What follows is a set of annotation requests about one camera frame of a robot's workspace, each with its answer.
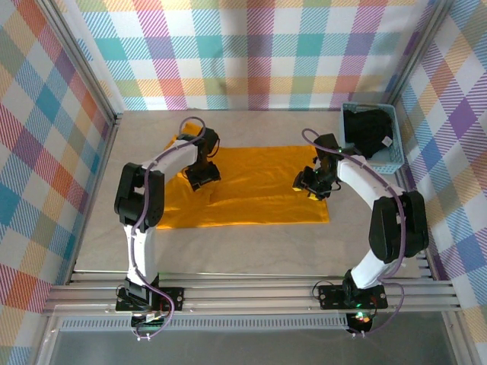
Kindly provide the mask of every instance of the metal bracket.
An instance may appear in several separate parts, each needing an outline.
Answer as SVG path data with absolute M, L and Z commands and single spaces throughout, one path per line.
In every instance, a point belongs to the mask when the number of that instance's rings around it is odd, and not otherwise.
M 321 309 L 351 309 L 345 303 L 345 292 L 339 285 L 321 285 L 318 287 L 318 298 Z M 354 298 L 357 309 L 386 309 L 388 307 L 384 286 L 377 285 L 361 290 L 361 297 Z

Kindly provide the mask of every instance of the plaid wall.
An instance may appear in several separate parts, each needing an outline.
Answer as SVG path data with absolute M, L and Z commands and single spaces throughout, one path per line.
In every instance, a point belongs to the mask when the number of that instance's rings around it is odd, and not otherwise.
M 434 0 L 59 0 L 128 110 L 380 101 Z
M 487 363 L 487 0 L 457 0 L 398 108 L 431 251 Z
M 0 0 L 0 364 L 27 361 L 108 122 L 34 0 Z

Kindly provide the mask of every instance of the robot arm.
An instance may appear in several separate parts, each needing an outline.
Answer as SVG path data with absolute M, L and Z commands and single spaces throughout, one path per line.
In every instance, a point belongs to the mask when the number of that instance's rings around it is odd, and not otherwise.
M 351 155 L 363 164 L 367 161 L 354 150 L 342 150 L 333 134 L 321 135 L 315 144 Z M 399 258 L 400 225 L 396 201 L 390 192 L 360 165 L 345 160 L 337 154 L 317 149 L 315 166 L 305 167 L 294 181 L 293 188 L 308 191 L 316 200 L 328 198 L 333 183 L 344 182 L 351 186 L 372 210 L 369 230 L 371 249 L 361 262 L 345 274 L 343 288 L 349 302 L 360 297 L 361 292 L 380 284 L 379 278 L 395 267 Z M 418 192 L 404 192 L 399 186 L 389 187 L 399 196 L 406 216 L 405 257 L 413 257 L 428 247 L 425 203 Z
M 164 186 L 181 170 L 185 170 L 193 190 L 211 181 L 219 180 L 218 168 L 207 160 L 208 154 L 218 142 L 218 135 L 212 129 L 205 129 L 205 134 L 194 144 L 188 144 L 195 136 L 180 135 L 169 147 L 176 148 L 173 153 L 162 158 L 151 168 L 148 175 L 149 203 L 148 210 L 141 226 L 135 230 L 133 258 L 137 262 L 137 269 L 142 276 L 158 286 L 158 270 L 154 257 L 154 231 L 164 213 Z M 132 260 L 132 229 L 135 222 L 142 215 L 144 208 L 144 193 L 138 189 L 144 186 L 144 176 L 154 160 L 143 164 L 128 163 L 123 167 L 119 188 L 115 200 L 115 212 L 119 215 L 120 223 L 126 232 L 129 250 L 129 270 L 125 281 L 125 292 L 135 298 L 137 303 L 144 303 L 147 308 L 157 307 L 158 300 L 145 287 L 145 283 L 137 275 L 135 263 Z

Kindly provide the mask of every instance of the orange fabric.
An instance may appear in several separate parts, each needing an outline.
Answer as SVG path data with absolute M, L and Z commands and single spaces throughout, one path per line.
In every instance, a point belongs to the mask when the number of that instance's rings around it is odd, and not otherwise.
M 197 134 L 194 125 L 184 132 Z M 311 146 L 220 148 L 211 160 L 221 181 L 194 192 L 182 173 L 166 185 L 159 229 L 237 224 L 328 223 L 326 202 L 292 189 L 316 156 Z

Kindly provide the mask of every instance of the blue basket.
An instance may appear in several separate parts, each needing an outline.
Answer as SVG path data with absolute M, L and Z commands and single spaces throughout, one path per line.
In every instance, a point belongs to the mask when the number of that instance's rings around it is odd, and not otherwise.
M 389 114 L 390 118 L 393 120 L 393 143 L 388 148 L 378 151 L 368 160 L 368 163 L 378 173 L 392 174 L 404 164 L 403 143 L 401 141 L 401 133 L 399 131 L 399 124 L 397 122 L 396 109 L 394 106 L 388 104 L 343 103 L 342 112 L 340 113 L 339 144 L 342 148 L 353 146 L 353 143 L 345 143 L 343 111 L 350 110 L 356 113 L 372 109 L 382 109 Z

